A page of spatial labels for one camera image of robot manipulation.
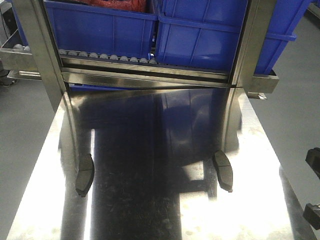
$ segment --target plastic crate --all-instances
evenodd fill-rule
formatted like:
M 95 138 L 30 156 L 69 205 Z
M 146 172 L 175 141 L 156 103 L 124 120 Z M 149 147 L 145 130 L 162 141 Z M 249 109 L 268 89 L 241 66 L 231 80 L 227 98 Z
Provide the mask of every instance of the plastic crate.
M 229 72 L 240 31 L 240 27 L 187 21 L 159 13 L 156 60 Z M 268 33 L 255 72 L 269 74 L 287 43 L 295 39 L 295 35 Z
M 162 13 L 171 18 L 240 27 L 247 4 L 247 0 L 164 0 Z
M 313 0 L 277 0 L 268 32 L 291 35 Z
M 247 0 L 163 0 L 166 17 L 240 27 Z M 312 0 L 278 0 L 269 33 L 291 35 Z
M 59 49 L 147 58 L 158 19 L 156 4 L 148 12 L 132 12 L 44 0 Z M 23 44 L 26 38 L 19 21 Z

